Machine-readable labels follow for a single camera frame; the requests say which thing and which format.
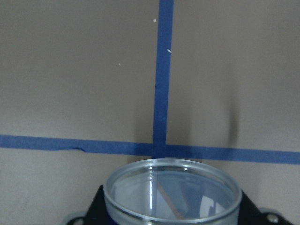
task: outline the metal bolt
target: metal bolt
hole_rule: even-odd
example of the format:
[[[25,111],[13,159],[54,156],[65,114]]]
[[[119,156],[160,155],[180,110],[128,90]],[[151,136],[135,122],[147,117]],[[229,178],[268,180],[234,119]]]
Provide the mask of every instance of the metal bolt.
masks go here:
[[[269,222],[271,223],[275,223],[275,224],[278,224],[279,223],[279,218],[278,216],[274,215],[274,214],[268,214],[267,215],[267,219]]]

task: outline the blue tape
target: blue tape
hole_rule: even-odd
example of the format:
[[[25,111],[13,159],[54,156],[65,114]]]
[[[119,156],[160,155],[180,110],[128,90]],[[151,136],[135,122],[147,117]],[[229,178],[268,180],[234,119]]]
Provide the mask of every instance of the blue tape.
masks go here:
[[[167,133],[173,0],[159,1],[152,158],[163,158]]]
[[[300,165],[300,152],[167,145],[166,157]]]
[[[46,137],[0,135],[0,147],[34,150],[82,150],[84,152],[148,156],[152,144]]]

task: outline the circular rim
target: circular rim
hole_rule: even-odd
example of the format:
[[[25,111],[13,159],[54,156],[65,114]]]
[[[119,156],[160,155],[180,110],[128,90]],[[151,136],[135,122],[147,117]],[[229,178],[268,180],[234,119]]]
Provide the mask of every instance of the circular rim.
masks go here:
[[[205,172],[208,174],[211,174],[220,180],[222,180],[226,184],[231,184],[234,189],[232,191],[237,191],[237,197],[235,201],[232,203],[232,205],[222,211],[221,213],[218,213],[214,216],[211,217],[203,217],[203,218],[197,218],[197,219],[167,219],[167,218],[158,218],[158,217],[151,217],[147,215],[143,215],[141,213],[132,211],[127,209],[126,207],[120,205],[117,203],[111,196],[110,192],[108,190],[108,186],[112,185],[119,177],[122,175],[131,172],[131,171],[137,171],[142,168],[147,168],[147,167],[159,167],[159,166],[173,166],[173,167],[186,167],[194,170],[198,170],[201,172]],[[235,209],[237,209],[240,205],[241,199],[242,199],[242,191],[237,182],[232,178],[229,174],[225,173],[222,170],[219,170],[213,166],[199,163],[196,161],[191,161],[191,160],[186,160],[186,159],[177,159],[177,158],[157,158],[157,159],[146,159],[146,160],[141,160],[141,161],[136,161],[127,165],[124,165],[114,171],[106,180],[106,182],[103,185],[103,190],[104,190],[104,195],[105,198],[117,209],[121,210],[124,213],[128,214],[129,216],[135,217],[135,218],[140,218],[141,220],[148,220],[150,222],[166,222],[166,223],[201,223],[201,222],[210,222],[214,220],[218,220],[220,218],[223,218],[229,214],[231,214]]]

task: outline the horizontal blue tape strip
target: horizontal blue tape strip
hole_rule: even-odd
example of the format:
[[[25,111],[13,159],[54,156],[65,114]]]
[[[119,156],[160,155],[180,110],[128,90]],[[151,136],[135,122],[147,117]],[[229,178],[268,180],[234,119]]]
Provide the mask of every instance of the horizontal blue tape strip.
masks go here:
[[[152,144],[134,142],[110,142],[94,140],[60,139],[0,135],[0,147],[36,150],[82,150],[84,152],[146,156]]]
[[[163,158],[165,151],[171,64],[173,6],[173,0],[159,1],[153,120],[153,158]]]
[[[0,135],[1,148],[150,156],[153,144]],[[300,152],[166,145],[166,157],[300,165]]]
[[[166,157],[300,165],[300,152],[167,145]]]

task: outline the cylindrical container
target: cylindrical container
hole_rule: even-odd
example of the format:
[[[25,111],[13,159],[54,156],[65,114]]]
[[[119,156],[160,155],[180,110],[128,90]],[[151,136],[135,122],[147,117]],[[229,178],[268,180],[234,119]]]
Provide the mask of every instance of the cylindrical container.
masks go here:
[[[237,225],[242,198],[227,173],[173,158],[119,168],[104,184],[104,194],[119,225]]]

